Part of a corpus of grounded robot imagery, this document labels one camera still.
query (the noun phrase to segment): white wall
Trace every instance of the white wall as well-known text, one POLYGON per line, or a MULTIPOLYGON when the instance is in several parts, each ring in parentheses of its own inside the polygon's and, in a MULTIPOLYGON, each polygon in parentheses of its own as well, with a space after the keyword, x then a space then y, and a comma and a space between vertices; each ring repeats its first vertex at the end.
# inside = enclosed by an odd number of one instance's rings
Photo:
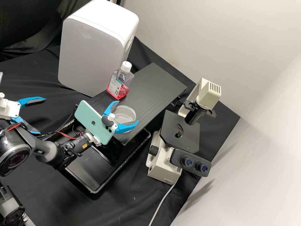
POLYGON ((140 19, 136 36, 194 82, 222 87, 239 115, 300 53, 301 2, 123 0, 140 19))
POLYGON ((301 55, 241 118, 178 225, 300 225, 301 55))

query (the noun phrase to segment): inverted microscope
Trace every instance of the inverted microscope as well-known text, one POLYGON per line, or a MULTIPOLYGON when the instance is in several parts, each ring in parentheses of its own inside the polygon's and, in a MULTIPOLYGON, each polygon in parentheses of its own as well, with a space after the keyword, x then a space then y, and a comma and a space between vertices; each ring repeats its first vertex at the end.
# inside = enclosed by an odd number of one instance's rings
POLYGON ((208 176, 211 162, 194 153, 199 151, 202 116, 216 117, 213 107, 221 97, 221 87, 204 78, 191 91, 178 114, 166 110, 160 130, 151 141, 146 166, 148 176, 173 185, 182 170, 208 176))

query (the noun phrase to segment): red wire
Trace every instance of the red wire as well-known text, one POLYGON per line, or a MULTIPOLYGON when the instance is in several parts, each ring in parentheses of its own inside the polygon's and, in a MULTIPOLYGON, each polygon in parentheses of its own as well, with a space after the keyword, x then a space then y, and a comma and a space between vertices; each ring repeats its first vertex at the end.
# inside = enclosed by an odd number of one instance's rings
POLYGON ((14 128, 20 126, 21 124, 22 124, 22 123, 19 122, 18 124, 14 125, 14 126, 12 126, 12 127, 10 127, 10 128, 8 128, 7 131, 11 131, 11 130, 13 130, 14 128))
POLYGON ((67 138, 69 138, 69 139, 73 139, 73 140, 75 140, 76 138, 74 138, 74 137, 71 137, 71 136, 68 136, 67 134, 65 134, 65 133, 63 133, 63 132, 60 132, 60 131, 56 131, 57 133, 60 133, 61 135, 63 135, 64 137, 67 137, 67 138))

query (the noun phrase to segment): table surface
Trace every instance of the table surface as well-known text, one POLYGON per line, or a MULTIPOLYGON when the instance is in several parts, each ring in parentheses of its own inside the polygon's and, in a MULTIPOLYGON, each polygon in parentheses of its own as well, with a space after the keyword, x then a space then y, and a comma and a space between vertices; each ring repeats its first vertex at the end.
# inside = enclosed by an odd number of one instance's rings
MULTIPOLYGON (((27 96, 44 96, 47 101, 21 109, 20 115, 37 129, 48 132, 59 127, 68 117, 75 104, 89 100, 74 90, 62 86, 57 80, 58 49, 51 49, 0 63, 4 72, 0 91, 11 100, 27 96)), ((133 72, 155 62, 174 78, 188 87, 183 102, 194 83, 170 64, 134 39, 129 61, 133 72)), ((176 112, 169 105, 168 109, 176 112)), ((237 123, 239 116, 218 102, 218 117, 199 120, 200 150, 197 155, 212 160, 237 123)), ((164 112, 146 127, 150 132, 162 124, 164 112)), ((147 176, 145 166, 150 141, 137 152, 123 170, 100 192, 90 199, 51 166, 38 162, 30 156, 9 176, 1 180, 8 184, 26 207, 35 224, 43 226, 72 225, 148 225, 157 205, 170 188, 169 185, 147 176)), ((164 201, 153 225, 169 225, 185 203, 200 178, 183 171, 174 189, 164 201)))

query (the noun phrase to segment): white cap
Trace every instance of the white cap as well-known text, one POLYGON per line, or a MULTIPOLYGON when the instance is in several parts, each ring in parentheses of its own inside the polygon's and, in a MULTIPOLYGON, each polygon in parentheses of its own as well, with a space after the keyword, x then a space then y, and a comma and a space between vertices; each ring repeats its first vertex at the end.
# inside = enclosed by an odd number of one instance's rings
POLYGON ((132 64, 128 61, 123 61, 122 65, 121 65, 121 70, 123 70, 124 72, 130 72, 132 68, 132 64))
POLYGON ((109 121, 113 121, 114 118, 115 118, 115 115, 114 115, 113 113, 110 113, 110 114, 108 115, 108 120, 109 120, 109 121))

